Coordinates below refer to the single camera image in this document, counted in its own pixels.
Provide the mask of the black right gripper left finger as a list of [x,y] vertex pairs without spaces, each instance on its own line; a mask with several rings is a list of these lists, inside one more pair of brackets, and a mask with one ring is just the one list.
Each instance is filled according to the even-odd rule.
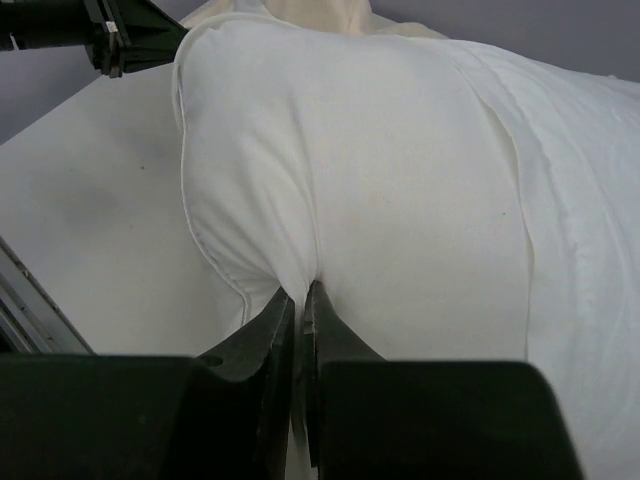
[[294,303],[199,357],[5,355],[5,479],[281,479]]

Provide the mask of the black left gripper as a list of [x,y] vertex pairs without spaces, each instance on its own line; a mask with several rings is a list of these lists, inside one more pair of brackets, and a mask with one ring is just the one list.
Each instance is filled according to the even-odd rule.
[[187,32],[147,0],[1,3],[3,51],[83,46],[110,78],[172,63]]

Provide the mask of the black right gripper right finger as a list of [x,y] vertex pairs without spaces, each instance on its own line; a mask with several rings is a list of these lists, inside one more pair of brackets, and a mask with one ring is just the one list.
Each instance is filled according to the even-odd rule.
[[518,361],[390,361],[321,283],[303,317],[306,426],[322,479],[580,479],[554,393]]

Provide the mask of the grey and cream pillowcase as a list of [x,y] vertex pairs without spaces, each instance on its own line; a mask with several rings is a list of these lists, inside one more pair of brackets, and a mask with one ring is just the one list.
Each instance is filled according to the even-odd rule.
[[[590,479],[639,475],[639,87],[557,68],[417,24],[382,30],[358,3],[350,25],[316,27],[274,2],[202,13],[326,34],[432,41],[496,116],[514,152],[527,238],[526,355],[549,380]],[[172,95],[175,110],[175,66]]]

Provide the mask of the white pillow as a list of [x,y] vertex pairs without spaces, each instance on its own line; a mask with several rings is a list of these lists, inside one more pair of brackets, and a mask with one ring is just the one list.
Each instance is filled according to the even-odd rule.
[[214,20],[183,42],[174,91],[224,334],[320,281],[386,357],[525,357],[513,147],[434,42]]

